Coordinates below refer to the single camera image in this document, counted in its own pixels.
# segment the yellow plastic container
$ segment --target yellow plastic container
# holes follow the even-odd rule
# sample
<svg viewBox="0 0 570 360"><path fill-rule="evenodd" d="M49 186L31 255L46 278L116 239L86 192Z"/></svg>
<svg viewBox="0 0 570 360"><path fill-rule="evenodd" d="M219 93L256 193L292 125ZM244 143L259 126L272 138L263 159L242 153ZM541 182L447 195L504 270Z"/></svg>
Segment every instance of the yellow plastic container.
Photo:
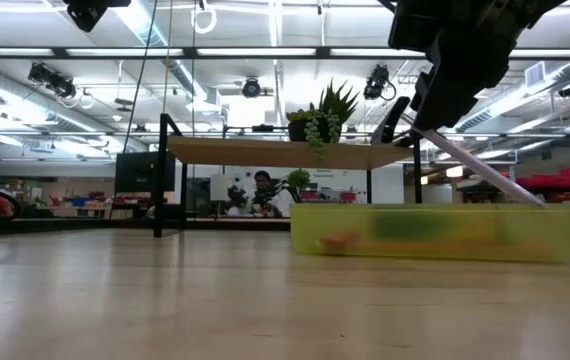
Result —
<svg viewBox="0 0 570 360"><path fill-rule="evenodd" d="M291 216L303 254L570 260L570 204L295 204Z"/></svg>

